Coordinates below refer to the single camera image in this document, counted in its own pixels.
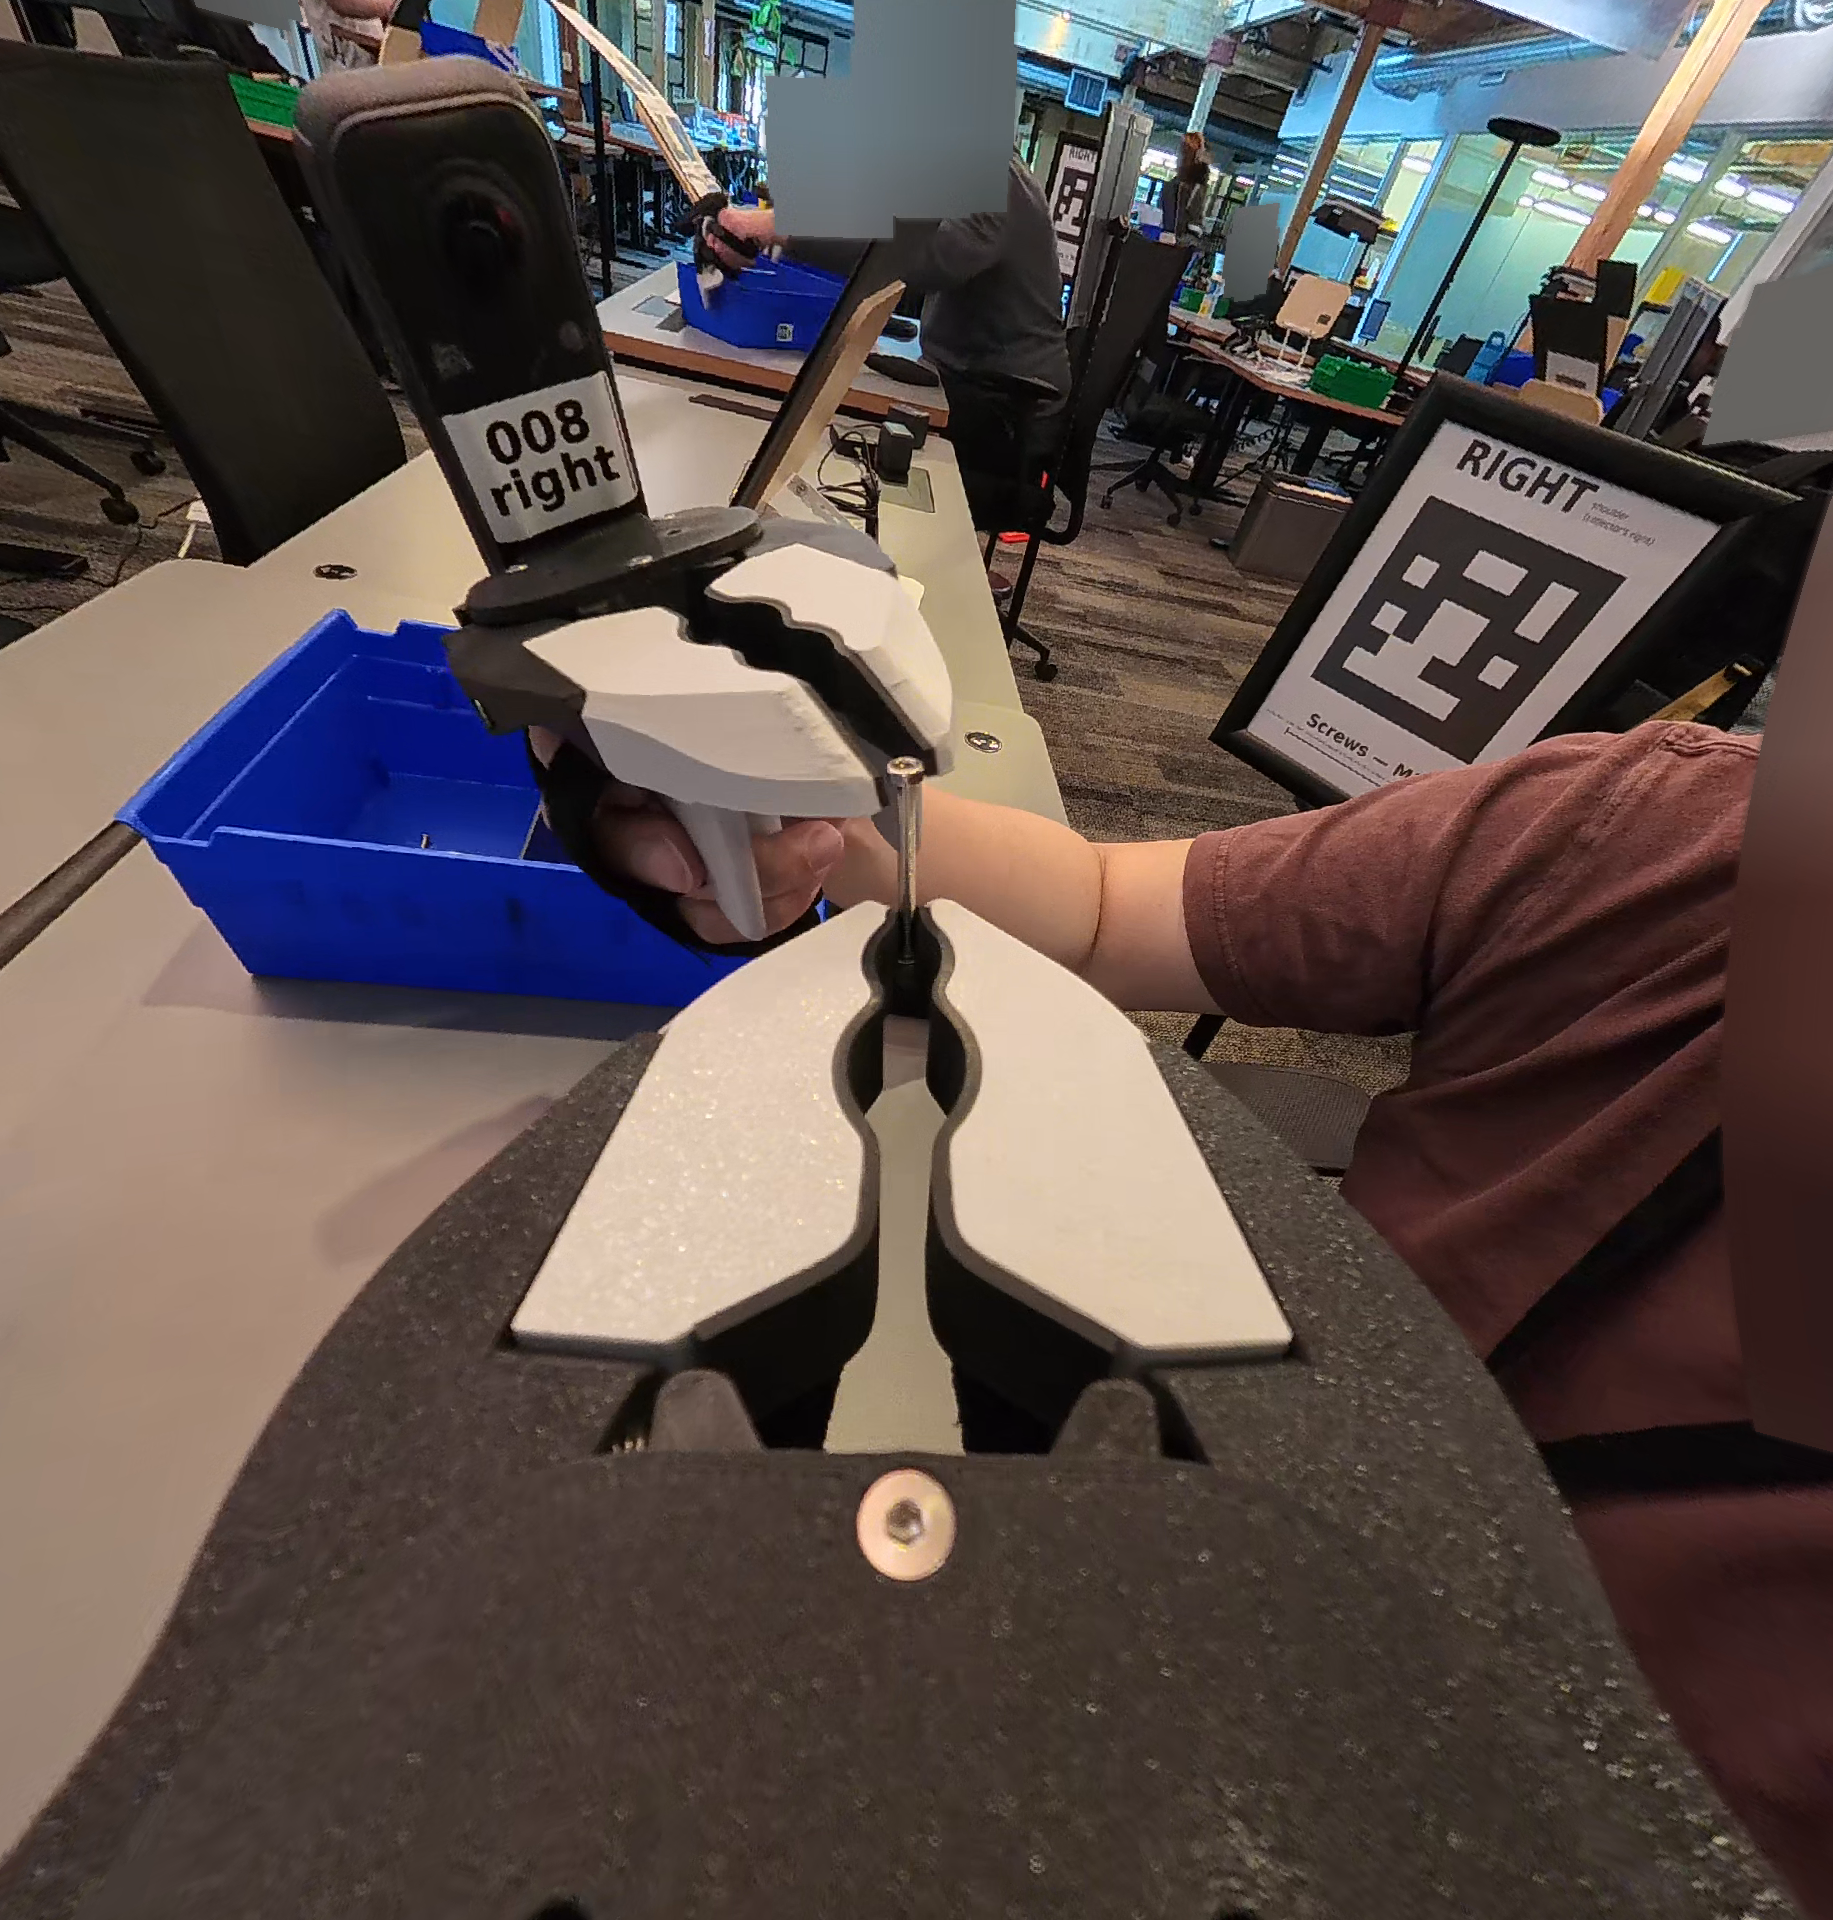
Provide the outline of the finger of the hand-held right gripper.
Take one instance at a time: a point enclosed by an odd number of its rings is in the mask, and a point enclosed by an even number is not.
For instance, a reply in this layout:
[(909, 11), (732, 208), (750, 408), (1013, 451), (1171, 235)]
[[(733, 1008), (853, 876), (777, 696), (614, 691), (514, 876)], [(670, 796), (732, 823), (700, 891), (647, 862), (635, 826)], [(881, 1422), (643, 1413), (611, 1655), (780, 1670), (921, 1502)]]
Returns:
[(568, 683), (603, 766), (672, 807), (744, 942), (766, 937), (760, 835), (886, 803), (898, 745), (869, 739), (795, 675), (688, 637), (676, 613), (585, 617), (527, 634), (522, 647)]
[(881, 761), (955, 766), (955, 691), (916, 596), (866, 540), (760, 540), (698, 603), (701, 637), (791, 675)]

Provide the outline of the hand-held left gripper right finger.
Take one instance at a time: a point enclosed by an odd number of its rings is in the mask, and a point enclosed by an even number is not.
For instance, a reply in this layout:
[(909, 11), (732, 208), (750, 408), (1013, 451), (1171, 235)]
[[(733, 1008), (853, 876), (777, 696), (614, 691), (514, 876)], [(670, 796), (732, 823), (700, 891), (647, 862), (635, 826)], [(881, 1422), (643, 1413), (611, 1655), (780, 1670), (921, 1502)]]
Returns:
[(958, 903), (935, 958), (928, 1325), (968, 1454), (1047, 1454), (1102, 1380), (1280, 1361), (1285, 1307), (1146, 1035)]

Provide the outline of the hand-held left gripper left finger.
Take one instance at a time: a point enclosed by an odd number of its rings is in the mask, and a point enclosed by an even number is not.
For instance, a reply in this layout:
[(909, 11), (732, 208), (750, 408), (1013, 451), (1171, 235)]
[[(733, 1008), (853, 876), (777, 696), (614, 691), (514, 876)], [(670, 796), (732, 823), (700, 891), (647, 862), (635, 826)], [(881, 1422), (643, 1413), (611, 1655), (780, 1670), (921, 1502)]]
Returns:
[(769, 1447), (820, 1448), (880, 1303), (884, 908), (678, 1011), (514, 1310), (539, 1354), (718, 1371)]

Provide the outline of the person's right forearm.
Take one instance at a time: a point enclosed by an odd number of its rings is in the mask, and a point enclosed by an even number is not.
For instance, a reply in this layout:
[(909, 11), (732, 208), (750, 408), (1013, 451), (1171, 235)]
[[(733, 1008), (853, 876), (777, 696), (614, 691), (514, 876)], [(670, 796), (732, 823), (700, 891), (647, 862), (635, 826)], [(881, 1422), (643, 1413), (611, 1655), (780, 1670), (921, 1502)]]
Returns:
[(1092, 843), (1069, 826), (928, 787), (918, 904), (958, 903), (1131, 1015), (1218, 1004), (1185, 915), (1191, 840)]

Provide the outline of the person's right hand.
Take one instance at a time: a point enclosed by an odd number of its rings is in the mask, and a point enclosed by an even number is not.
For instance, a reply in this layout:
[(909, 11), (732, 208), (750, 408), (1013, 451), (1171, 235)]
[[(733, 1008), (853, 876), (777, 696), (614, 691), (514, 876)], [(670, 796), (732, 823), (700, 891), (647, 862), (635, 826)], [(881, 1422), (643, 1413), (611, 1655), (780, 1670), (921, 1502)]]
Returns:
[(601, 772), (548, 732), (525, 735), (544, 821), (570, 859), (610, 897), (684, 948), (753, 956), (783, 946), (817, 915), (886, 901), (896, 855), (870, 820), (794, 821), (753, 836), (763, 933), (749, 942), (720, 908), (706, 859), (656, 796)]

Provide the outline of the black chair seat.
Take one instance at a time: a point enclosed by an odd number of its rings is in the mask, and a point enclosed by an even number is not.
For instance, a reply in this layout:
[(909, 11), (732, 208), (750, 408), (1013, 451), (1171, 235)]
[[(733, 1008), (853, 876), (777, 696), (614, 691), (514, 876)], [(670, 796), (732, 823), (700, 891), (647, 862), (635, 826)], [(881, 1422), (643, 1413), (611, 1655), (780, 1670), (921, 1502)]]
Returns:
[(1192, 1023), (1184, 1042), (1196, 1063), (1258, 1116), (1312, 1173), (1343, 1180), (1356, 1159), (1358, 1138), (1373, 1111), (1373, 1096), (1333, 1076), (1211, 1060), (1223, 1017)]

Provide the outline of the brown leaning board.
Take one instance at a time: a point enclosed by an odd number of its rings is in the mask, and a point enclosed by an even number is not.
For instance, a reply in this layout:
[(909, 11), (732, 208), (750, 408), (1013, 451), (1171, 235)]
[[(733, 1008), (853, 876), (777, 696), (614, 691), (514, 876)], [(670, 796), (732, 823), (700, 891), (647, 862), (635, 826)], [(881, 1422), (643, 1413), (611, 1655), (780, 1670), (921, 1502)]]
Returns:
[(895, 317), (903, 291), (903, 280), (887, 280), (881, 287), (864, 291), (859, 276), (843, 289), (829, 323), (826, 323), (820, 341), (808, 351), (804, 370), (797, 372), (757, 455), (753, 455), (735, 494), (732, 494), (732, 508), (749, 513), (769, 510), (788, 482), (824, 445), (829, 423), (862, 372), (862, 363), (878, 350), (884, 327)]

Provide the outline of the black mesh office chair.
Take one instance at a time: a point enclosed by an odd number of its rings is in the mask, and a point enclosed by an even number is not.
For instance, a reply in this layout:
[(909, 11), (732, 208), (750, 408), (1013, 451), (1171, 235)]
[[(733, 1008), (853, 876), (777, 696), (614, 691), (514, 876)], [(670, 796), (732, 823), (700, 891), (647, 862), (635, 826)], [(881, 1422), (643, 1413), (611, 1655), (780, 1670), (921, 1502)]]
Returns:
[(402, 423), (213, 61), (0, 38), (0, 183), (258, 565), (407, 463)]

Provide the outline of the blue plastic parts bin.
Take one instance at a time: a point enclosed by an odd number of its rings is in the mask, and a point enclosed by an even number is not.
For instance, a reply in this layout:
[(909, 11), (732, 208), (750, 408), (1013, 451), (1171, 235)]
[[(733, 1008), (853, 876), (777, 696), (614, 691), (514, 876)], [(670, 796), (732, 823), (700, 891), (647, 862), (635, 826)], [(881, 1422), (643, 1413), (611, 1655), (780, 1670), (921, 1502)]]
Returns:
[(118, 821), (255, 975), (684, 1008), (737, 971), (568, 859), (524, 742), (489, 733), (446, 640), (328, 613)]

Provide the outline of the grey floor box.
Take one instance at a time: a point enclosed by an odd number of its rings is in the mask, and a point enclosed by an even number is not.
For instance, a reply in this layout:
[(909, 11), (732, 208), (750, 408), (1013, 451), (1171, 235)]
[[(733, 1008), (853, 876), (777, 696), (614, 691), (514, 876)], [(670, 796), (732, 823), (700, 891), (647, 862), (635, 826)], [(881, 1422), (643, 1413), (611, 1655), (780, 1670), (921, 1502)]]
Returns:
[(1353, 507), (1356, 496), (1333, 484), (1267, 471), (1228, 540), (1228, 565), (1266, 582), (1301, 586)]

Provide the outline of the black swivel office chair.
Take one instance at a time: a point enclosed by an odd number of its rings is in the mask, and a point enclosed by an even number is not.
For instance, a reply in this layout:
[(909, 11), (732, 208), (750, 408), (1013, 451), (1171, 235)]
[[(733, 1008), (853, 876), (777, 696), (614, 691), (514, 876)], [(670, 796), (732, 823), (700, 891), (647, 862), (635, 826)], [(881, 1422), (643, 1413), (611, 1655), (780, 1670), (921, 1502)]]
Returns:
[[(0, 201), (0, 299), (29, 293), (64, 281), (64, 269), (53, 255), (39, 226), (15, 203)], [(12, 355), (12, 343), (0, 331), (0, 360)], [(89, 482), (98, 494), (98, 507), (114, 525), (138, 525), (138, 508), (123, 482), (89, 466), (75, 452), (56, 442), (47, 430), (66, 430), (118, 445), (139, 477), (161, 477), (166, 460), (158, 447), (158, 423), (147, 412), (109, 415), (56, 408), (20, 408), (0, 398), (0, 466), (24, 451), (49, 467)], [(60, 550), (33, 547), (0, 540), (0, 570), (14, 580), (75, 583), (89, 574), (89, 560)]]

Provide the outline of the black framed marker sign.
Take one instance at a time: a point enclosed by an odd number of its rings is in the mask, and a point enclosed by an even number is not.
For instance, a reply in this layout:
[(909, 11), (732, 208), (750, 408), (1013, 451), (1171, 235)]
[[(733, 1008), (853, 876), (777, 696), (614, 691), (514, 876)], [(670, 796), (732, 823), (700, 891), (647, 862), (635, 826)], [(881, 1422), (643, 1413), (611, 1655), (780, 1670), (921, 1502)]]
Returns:
[(1666, 663), (1761, 660), (1798, 494), (1442, 376), (1392, 437), (1211, 742), (1340, 803), (1638, 718)]

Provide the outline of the black floor lamp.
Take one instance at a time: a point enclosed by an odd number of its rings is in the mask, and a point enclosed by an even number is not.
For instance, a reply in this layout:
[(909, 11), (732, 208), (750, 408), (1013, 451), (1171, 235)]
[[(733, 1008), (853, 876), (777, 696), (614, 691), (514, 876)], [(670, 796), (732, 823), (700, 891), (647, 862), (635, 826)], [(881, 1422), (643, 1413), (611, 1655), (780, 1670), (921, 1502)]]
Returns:
[(1494, 208), (1494, 203), (1500, 195), (1500, 188), (1509, 176), (1509, 170), (1516, 166), (1516, 161), (1525, 148), (1549, 153), (1562, 140), (1562, 133), (1549, 124), (1541, 124), (1536, 121), (1511, 119), (1511, 117), (1494, 117), (1490, 122), (1485, 122), (1485, 132), (1494, 140), (1506, 145), (1506, 153), (1504, 153), (1504, 157), (1494, 170), (1494, 176), (1488, 183), (1475, 212), (1470, 215), (1470, 220), (1467, 224), (1467, 229), (1462, 235), (1462, 241), (1460, 241), (1455, 254), (1451, 255), (1450, 265), (1445, 267), (1445, 272), (1442, 274), (1442, 280), (1433, 291), (1433, 301), (1430, 301), (1421, 322), (1418, 323), (1418, 331), (1410, 336), (1410, 343), (1409, 343), (1403, 360), (1395, 366), (1399, 383), (1406, 381), (1409, 366), (1420, 359), (1420, 355), (1434, 338), (1436, 322), (1442, 317), (1442, 312), (1450, 296), (1450, 289), (1454, 287), (1455, 276), (1460, 274), (1462, 261), (1467, 259), (1467, 255), (1470, 254), (1470, 248), (1478, 241), (1481, 224), (1485, 222), (1488, 212)]

